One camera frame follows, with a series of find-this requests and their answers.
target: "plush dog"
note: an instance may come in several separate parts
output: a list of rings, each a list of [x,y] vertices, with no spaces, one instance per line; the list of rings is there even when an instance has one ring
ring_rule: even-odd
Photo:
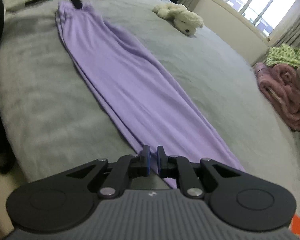
[[[195,34],[198,27],[203,27],[203,19],[182,4],[163,3],[155,6],[152,11],[164,20],[173,21],[174,26],[188,36]]]

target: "metal screw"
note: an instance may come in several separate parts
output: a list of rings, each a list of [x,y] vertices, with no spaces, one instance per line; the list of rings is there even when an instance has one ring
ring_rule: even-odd
[[[203,191],[197,187],[192,187],[187,190],[187,193],[192,197],[199,197],[202,195]]]
[[[103,196],[112,196],[115,193],[115,189],[112,187],[103,187],[99,192]]]

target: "purple pants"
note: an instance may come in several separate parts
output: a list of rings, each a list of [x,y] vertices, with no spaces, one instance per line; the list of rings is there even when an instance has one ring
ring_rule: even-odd
[[[131,33],[89,5],[75,9],[62,1],[56,21],[79,73],[137,153],[143,145],[151,152],[162,145],[167,155],[191,162],[207,157],[243,170],[177,81]]]

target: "white logo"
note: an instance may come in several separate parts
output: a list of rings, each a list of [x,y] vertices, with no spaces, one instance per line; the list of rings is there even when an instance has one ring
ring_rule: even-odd
[[[151,193],[148,193],[148,195],[149,195],[150,197],[153,197],[153,196],[157,195],[157,193],[153,191],[153,192],[151,192]]]

